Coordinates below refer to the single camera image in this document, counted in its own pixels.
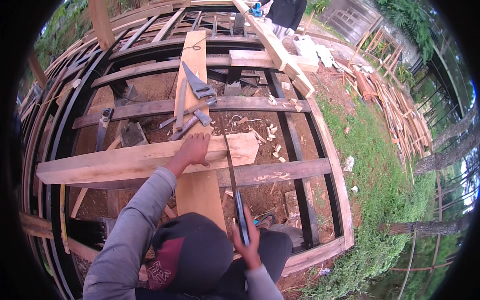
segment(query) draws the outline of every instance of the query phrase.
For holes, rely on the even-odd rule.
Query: hammer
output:
[[[209,116],[202,113],[201,110],[197,109],[196,111],[193,112],[193,117],[190,120],[185,122],[182,129],[172,134],[172,136],[168,140],[177,141],[181,139],[197,121],[200,121],[202,125],[206,127],[210,125],[210,122],[212,121],[212,119]]]

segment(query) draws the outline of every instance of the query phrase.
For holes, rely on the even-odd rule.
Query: gray pants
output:
[[[265,25],[267,25],[268,28],[272,30],[273,34],[276,35],[276,37],[278,37],[280,41],[282,41],[283,38],[287,36],[288,28],[273,23],[272,19],[270,18],[265,18],[264,23]]]

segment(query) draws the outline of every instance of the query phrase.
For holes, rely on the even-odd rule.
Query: hammer head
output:
[[[193,112],[193,114],[200,120],[203,126],[206,127],[210,125],[210,122],[212,121],[212,119],[209,116],[202,113],[201,110],[197,109],[196,111]]]

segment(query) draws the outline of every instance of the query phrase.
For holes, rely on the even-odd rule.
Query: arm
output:
[[[297,4],[297,8],[295,9],[295,17],[293,18],[292,25],[289,27],[293,30],[293,32],[297,31],[303,13],[305,12],[305,8],[307,8],[307,1],[300,0],[300,2]]]
[[[243,208],[245,219],[247,220],[248,234],[250,236],[250,246],[245,247],[240,238],[238,226],[232,224],[232,236],[235,249],[242,255],[247,271],[245,276],[248,283],[248,294],[252,300],[283,300],[282,293],[278,290],[270,277],[267,269],[260,261],[258,246],[260,244],[260,232],[253,223],[252,215],[245,206]]]
[[[209,166],[205,160],[209,141],[209,134],[190,134],[172,159],[157,168],[128,202],[88,271],[84,299],[135,299],[142,258],[177,178],[190,164]]]

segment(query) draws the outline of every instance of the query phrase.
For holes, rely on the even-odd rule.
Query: gray long-sleeve shirt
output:
[[[103,250],[94,259],[85,278],[85,300],[135,299],[142,258],[176,186],[177,179],[172,172],[157,168],[120,212]],[[245,275],[250,299],[283,299],[265,266],[248,270]]]

